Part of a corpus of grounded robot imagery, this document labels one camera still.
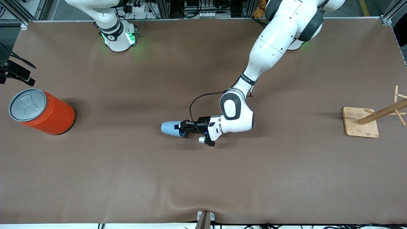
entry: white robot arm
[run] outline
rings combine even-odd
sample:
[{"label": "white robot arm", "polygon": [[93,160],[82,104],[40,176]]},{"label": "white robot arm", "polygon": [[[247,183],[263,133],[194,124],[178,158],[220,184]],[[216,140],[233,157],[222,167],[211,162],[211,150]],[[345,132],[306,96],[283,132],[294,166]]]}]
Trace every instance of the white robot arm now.
[{"label": "white robot arm", "polygon": [[135,26],[126,20],[119,20],[111,7],[119,0],[65,0],[95,20],[102,31],[105,43],[115,52],[122,52],[136,43]]},{"label": "white robot arm", "polygon": [[222,114],[200,117],[196,122],[185,120],[173,128],[183,137],[186,131],[204,134],[199,142],[214,146],[222,134],[251,130],[253,111],[246,98],[257,79],[271,69],[287,49],[299,48],[303,42],[314,38],[322,27],[322,10],[338,9],[344,0],[270,0],[265,14],[270,23],[259,35],[249,55],[249,63],[238,81],[222,95],[219,105]]}]

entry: orange can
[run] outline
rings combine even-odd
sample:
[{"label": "orange can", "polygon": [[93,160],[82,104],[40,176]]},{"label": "orange can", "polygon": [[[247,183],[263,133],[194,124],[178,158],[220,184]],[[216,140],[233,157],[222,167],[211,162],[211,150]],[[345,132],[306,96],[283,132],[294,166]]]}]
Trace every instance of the orange can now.
[{"label": "orange can", "polygon": [[11,100],[9,114],[25,126],[47,134],[62,134],[75,121],[75,111],[66,102],[35,88],[19,92]]}]

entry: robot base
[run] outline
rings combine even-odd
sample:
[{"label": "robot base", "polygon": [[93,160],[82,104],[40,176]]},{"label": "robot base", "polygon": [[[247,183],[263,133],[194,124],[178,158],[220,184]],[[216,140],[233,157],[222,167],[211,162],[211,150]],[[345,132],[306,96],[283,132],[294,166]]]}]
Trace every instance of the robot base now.
[{"label": "robot base", "polygon": [[137,26],[126,20],[120,21],[123,23],[124,28],[122,34],[117,37],[116,41],[110,41],[103,36],[106,46],[115,52],[123,52],[131,46],[136,46],[137,40]]}]

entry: can lid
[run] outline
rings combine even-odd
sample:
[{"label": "can lid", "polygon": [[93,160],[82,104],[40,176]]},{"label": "can lid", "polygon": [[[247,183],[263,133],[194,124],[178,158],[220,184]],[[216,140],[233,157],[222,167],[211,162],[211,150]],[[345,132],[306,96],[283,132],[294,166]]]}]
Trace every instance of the can lid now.
[{"label": "can lid", "polygon": [[11,100],[9,114],[19,122],[31,121],[44,111],[46,104],[47,97],[43,91],[35,88],[25,89]]}]

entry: cable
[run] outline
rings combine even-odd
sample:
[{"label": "cable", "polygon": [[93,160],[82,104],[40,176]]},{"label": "cable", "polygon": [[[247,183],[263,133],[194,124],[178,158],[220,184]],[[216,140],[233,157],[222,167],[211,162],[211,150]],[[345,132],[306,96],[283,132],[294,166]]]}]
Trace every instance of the cable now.
[{"label": "cable", "polygon": [[318,6],[318,8],[322,9],[328,2],[329,0],[325,0],[320,6]]},{"label": "cable", "polygon": [[229,4],[226,4],[226,5],[216,5],[216,4],[215,4],[215,0],[212,0],[212,5],[213,5],[214,7],[216,7],[216,8],[218,8],[218,9],[226,9],[226,8],[229,8],[229,7],[230,7],[230,2],[229,2]]},{"label": "cable", "polygon": [[371,224],[365,224],[365,225],[337,225],[337,226],[327,226],[324,227],[324,229],[360,229],[363,227],[384,227],[384,228],[389,228],[389,229],[401,229],[401,226],[405,227],[406,225],[383,225],[383,224],[378,224],[378,223],[371,223]]},{"label": "cable", "polygon": [[184,17],[184,18],[193,18],[193,17],[195,17],[195,16],[197,16],[200,12],[201,12],[201,10],[202,10],[202,0],[199,0],[199,2],[198,2],[198,4],[197,4],[197,12],[194,14],[194,15],[192,15],[192,16],[186,16],[183,12],[181,12],[181,0],[178,0],[178,12],[181,14],[181,16],[182,17]]},{"label": "cable", "polygon": [[141,31],[141,26],[143,26],[143,21],[140,22],[140,26],[137,29],[137,35],[140,33]]},{"label": "cable", "polygon": [[151,13],[153,14],[153,16],[154,16],[155,18],[157,18],[157,19],[160,19],[160,17],[158,16],[158,14],[155,12],[154,7],[153,7],[151,1],[150,1],[150,0],[147,0],[146,3],[147,3],[147,7],[151,10]]},{"label": "cable", "polygon": [[0,13],[1,13],[0,18],[4,15],[5,12],[6,12],[6,9],[5,9],[4,7],[1,7],[1,8],[0,8]]},{"label": "cable", "polygon": [[260,21],[258,18],[252,17],[252,16],[244,16],[244,18],[251,18],[253,21],[257,22],[258,24],[261,25],[261,27],[265,28],[268,23]]},{"label": "cable", "polygon": [[8,54],[8,53],[2,53],[2,54],[7,55],[7,56],[10,56],[10,57],[14,57],[14,58],[16,58],[16,59],[19,59],[19,60],[23,61],[26,65],[30,66],[31,68],[37,69],[37,67],[36,67],[34,64],[32,64],[31,62],[29,62],[29,61],[26,60],[26,59],[21,58],[21,57],[20,57],[19,55],[17,55],[15,52],[13,52],[13,51],[11,51],[10,49],[8,49],[3,43],[0,42],[0,45],[3,46],[7,51],[10,52],[10,54]]},{"label": "cable", "polygon": [[120,17],[122,17],[122,19],[124,19],[124,15],[119,13],[119,11],[117,11],[117,7],[114,7],[116,9],[116,13],[117,13],[117,17],[120,19]]},{"label": "cable", "polygon": [[[237,80],[232,84],[232,87],[233,87],[233,85],[235,85],[235,84],[239,81],[239,79],[240,79],[240,77],[237,78]],[[191,105],[189,105],[189,115],[191,116],[191,121],[194,123],[195,129],[197,129],[197,131],[198,131],[200,134],[205,135],[204,133],[202,133],[202,132],[198,129],[197,123],[195,122],[194,118],[192,117],[192,110],[191,110],[192,105],[194,104],[194,102],[195,102],[197,99],[199,99],[199,98],[201,98],[201,97],[204,97],[204,96],[207,96],[207,95],[217,95],[217,94],[225,93],[225,92],[226,92],[227,90],[229,90],[229,89],[230,89],[230,88],[228,88],[228,89],[226,89],[226,90],[223,90],[223,91],[219,91],[219,92],[207,93],[207,94],[200,95],[200,96],[196,97],[196,98],[192,101]]]}]

